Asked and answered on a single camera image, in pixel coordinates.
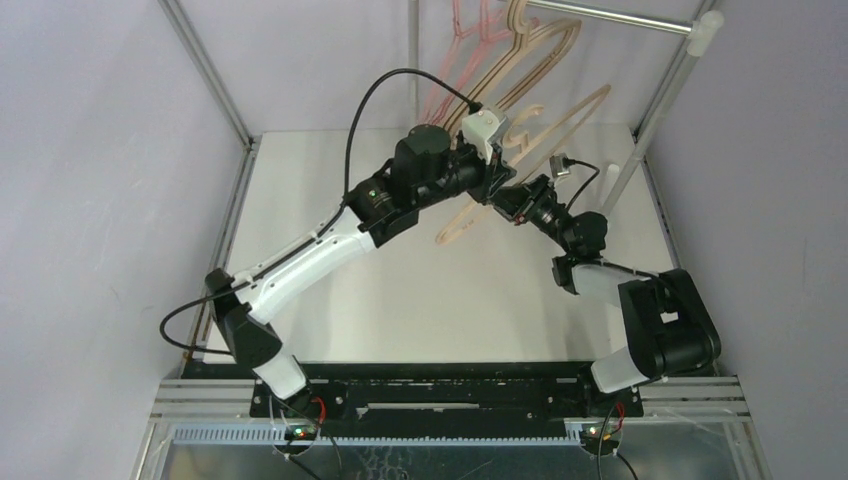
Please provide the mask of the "pink wire hanger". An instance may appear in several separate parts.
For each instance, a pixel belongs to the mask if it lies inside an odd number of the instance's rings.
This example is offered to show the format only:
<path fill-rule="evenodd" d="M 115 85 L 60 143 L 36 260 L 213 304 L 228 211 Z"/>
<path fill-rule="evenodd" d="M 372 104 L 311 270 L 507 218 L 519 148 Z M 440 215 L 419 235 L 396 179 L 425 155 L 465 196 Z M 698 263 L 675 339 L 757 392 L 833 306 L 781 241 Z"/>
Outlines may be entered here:
<path fill-rule="evenodd" d="M 494 12 L 490 1 L 475 1 L 476 19 L 463 24 L 463 8 L 469 1 L 452 2 L 451 42 L 437 70 L 437 76 L 455 90 L 462 90 L 482 66 L 494 45 L 495 26 L 502 12 Z M 443 121 L 454 97 L 438 86 L 430 88 L 419 119 L 424 123 Z"/>
<path fill-rule="evenodd" d="M 501 24 L 505 13 L 506 8 L 495 10 L 490 1 L 479 2 L 478 20 L 476 22 L 479 29 L 474 37 L 476 44 L 459 72 L 464 73 L 465 80 L 461 89 L 472 80 L 474 74 L 480 69 L 483 61 L 493 51 L 494 47 L 512 36 L 512 32 L 506 25 Z"/>
<path fill-rule="evenodd" d="M 468 1 L 452 1 L 450 29 L 438 33 L 440 39 L 449 38 L 450 43 L 434 75 L 457 90 L 461 89 L 465 83 L 464 73 L 459 73 L 459 67 L 457 67 L 461 50 L 463 45 L 468 43 L 469 38 L 474 38 L 477 35 L 479 29 L 476 23 L 469 22 L 470 17 L 467 15 L 469 8 Z M 446 115 L 452 100 L 453 96 L 450 93 L 447 93 L 437 84 L 431 84 L 420 107 L 418 121 L 430 124 L 439 123 Z"/>

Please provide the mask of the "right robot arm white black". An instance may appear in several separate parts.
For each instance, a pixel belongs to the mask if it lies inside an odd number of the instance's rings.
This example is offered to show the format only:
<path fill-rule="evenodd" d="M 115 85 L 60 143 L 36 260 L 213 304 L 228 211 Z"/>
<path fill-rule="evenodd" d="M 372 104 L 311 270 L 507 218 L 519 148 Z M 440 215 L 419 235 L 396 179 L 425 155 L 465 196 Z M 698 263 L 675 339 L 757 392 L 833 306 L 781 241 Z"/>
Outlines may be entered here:
<path fill-rule="evenodd" d="M 531 224 L 562 248 L 553 258 L 555 283 L 575 296 L 618 308 L 626 344 L 593 361 L 578 402 L 592 416 L 613 408 L 621 390 L 691 373 L 717 359 L 721 341 L 692 277 L 683 269 L 649 273 L 603 256 L 607 218 L 573 215 L 544 175 L 501 188 L 492 206 L 515 225 Z"/>

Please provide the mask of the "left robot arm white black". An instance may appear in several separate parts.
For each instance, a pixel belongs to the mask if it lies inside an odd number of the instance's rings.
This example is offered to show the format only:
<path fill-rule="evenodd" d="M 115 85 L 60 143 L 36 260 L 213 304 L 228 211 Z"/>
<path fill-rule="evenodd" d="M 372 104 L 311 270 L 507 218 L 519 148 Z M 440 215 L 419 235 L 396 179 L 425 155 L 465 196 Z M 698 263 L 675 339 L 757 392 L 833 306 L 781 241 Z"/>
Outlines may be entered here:
<path fill-rule="evenodd" d="M 313 392 L 272 320 L 317 281 L 415 226 L 421 210 L 461 194 L 490 198 L 514 174 L 502 159 L 505 131 L 489 121 L 465 124 L 456 135 L 419 125 L 314 230 L 252 268 L 207 275 L 214 322 L 228 353 L 269 388 L 277 408 L 301 416 Z"/>

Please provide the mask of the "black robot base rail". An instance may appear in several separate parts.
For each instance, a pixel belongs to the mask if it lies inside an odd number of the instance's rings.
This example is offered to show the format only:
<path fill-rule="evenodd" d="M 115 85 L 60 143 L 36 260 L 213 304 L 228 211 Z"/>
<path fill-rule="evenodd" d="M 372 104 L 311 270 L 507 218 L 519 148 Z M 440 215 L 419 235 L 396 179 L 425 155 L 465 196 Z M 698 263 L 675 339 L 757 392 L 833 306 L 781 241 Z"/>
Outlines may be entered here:
<path fill-rule="evenodd" d="M 569 425 L 646 414 L 648 385 L 605 394 L 586 361 L 512 363 L 305 362 L 305 392 L 273 397 L 257 381 L 252 419 L 318 421 L 337 440 L 500 440 L 564 437 Z"/>

